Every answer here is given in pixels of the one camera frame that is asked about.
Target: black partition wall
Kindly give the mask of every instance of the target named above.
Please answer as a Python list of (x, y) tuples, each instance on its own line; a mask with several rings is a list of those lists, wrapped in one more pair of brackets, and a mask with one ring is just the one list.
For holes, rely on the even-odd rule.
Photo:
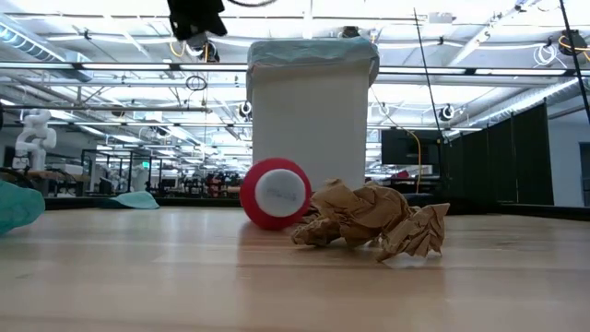
[(486, 203), (553, 205), (547, 107), (445, 145), (447, 193)]

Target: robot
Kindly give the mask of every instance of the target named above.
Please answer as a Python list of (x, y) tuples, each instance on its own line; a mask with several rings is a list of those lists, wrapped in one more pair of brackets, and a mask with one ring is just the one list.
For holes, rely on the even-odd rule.
[(15, 170), (44, 171), (47, 148), (55, 148), (57, 134), (49, 128), (47, 123), (52, 118), (48, 110), (31, 110), (25, 116), (23, 124), (25, 127), (17, 138), (15, 145), (16, 156), (12, 160), (12, 168)]

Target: teal cloth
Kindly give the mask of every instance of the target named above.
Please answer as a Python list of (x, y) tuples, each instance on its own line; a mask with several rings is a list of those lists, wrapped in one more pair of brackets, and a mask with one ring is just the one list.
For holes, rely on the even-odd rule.
[(101, 208), (140, 208), (156, 209), (158, 203), (150, 193), (138, 191), (134, 193), (120, 194), (117, 197), (105, 199), (100, 202)]
[(40, 192), (0, 180), (0, 235), (30, 225), (44, 211)]

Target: crumpled brown paper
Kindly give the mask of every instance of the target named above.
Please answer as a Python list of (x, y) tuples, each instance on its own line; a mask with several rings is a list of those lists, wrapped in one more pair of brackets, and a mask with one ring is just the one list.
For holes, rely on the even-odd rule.
[(351, 247), (380, 240), (378, 261), (400, 253), (426, 256), (441, 252), (443, 217), (449, 204), (410, 207), (391, 188), (367, 183), (351, 191), (340, 180), (327, 182), (312, 196), (317, 213), (304, 217), (292, 234), (295, 244), (325, 246), (343, 237)]

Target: red and white robot ball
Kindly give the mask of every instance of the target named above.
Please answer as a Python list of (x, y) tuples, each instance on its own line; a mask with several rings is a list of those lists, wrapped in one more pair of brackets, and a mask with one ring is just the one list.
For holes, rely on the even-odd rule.
[(310, 206), (312, 186), (295, 162), (257, 162), (243, 179), (240, 201), (246, 215), (264, 230), (279, 231), (298, 222)]

